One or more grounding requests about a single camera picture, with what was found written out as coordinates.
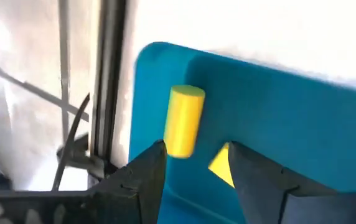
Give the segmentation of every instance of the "yellow triangular block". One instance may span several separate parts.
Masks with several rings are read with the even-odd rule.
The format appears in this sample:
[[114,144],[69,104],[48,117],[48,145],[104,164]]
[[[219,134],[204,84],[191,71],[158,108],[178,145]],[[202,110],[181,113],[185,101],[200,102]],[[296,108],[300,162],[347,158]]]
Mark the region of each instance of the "yellow triangular block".
[[231,185],[232,187],[235,187],[233,185],[232,176],[230,175],[228,149],[229,144],[225,143],[220,152],[208,166],[208,169],[211,170],[219,178],[223,179],[227,184]]

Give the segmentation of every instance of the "white surface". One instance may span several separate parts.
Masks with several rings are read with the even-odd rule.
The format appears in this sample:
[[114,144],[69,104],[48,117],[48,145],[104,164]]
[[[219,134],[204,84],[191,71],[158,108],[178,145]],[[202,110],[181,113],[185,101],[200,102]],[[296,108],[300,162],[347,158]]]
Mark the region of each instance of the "white surface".
[[112,161],[128,161],[134,62],[155,41],[356,88],[356,0],[130,1]]

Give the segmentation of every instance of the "yellow cylinder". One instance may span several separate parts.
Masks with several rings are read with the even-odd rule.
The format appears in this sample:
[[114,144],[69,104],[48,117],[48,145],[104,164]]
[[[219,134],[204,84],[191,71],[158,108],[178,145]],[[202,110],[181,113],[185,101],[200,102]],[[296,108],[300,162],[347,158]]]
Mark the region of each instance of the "yellow cylinder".
[[205,92],[190,85],[171,88],[164,142],[168,155],[186,159],[193,154]]

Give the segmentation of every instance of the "yellow block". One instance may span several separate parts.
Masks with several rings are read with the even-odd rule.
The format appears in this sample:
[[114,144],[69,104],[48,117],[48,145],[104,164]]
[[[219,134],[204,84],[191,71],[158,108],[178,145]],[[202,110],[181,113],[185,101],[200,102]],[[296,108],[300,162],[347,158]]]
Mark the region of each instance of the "yellow block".
[[229,144],[225,143],[220,152],[208,166],[208,169],[216,174],[219,178],[224,180],[227,184],[235,187],[233,184],[232,176],[230,174],[228,150]]
[[171,88],[164,142],[167,153],[186,159],[193,154],[205,92],[190,85]]

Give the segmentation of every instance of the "blue plastic bin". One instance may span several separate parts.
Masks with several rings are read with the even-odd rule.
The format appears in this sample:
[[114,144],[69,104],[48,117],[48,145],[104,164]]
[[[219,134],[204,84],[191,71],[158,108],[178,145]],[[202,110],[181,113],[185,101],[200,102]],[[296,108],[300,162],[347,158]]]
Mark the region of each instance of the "blue plastic bin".
[[235,190],[207,169],[228,140],[356,191],[355,90],[163,42],[137,60],[130,160],[163,138],[176,84],[206,98],[194,154],[168,158],[159,223],[245,223]]

